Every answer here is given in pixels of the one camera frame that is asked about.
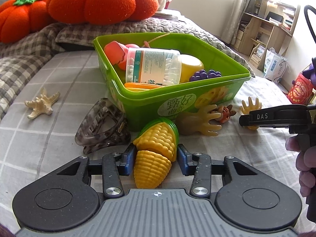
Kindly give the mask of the person's hand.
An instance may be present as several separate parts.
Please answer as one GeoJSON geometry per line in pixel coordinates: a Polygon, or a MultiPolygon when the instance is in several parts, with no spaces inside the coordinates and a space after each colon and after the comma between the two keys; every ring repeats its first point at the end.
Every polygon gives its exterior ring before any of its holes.
{"type": "Polygon", "coordinates": [[[288,151],[298,152],[296,158],[296,169],[299,171],[300,194],[303,198],[310,195],[311,189],[315,186],[315,176],[310,172],[311,168],[315,168],[315,146],[308,148],[302,152],[297,136],[290,137],[285,143],[288,151]]]}

